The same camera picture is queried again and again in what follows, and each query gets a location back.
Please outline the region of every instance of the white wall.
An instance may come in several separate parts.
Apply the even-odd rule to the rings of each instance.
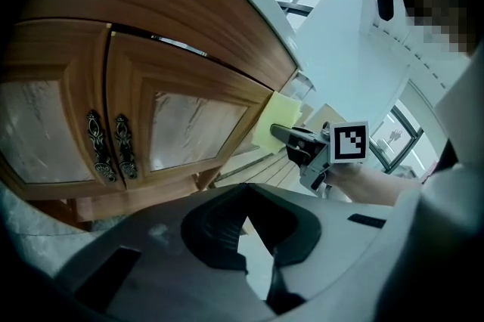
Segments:
[[[420,93],[409,83],[400,95],[400,101],[408,108],[420,127],[423,129],[433,149],[440,156],[444,150],[447,136],[433,109],[420,96]]]
[[[318,110],[330,104],[348,121],[375,128],[408,81],[409,64],[374,35],[371,0],[321,0],[296,34],[305,74],[316,91],[305,102]]]

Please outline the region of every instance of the frosted glass panel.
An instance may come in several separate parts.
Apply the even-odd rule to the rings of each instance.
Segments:
[[[247,107],[178,94],[156,94],[151,170],[216,157]]]
[[[0,151],[27,184],[93,180],[67,126],[57,82],[0,84]]]

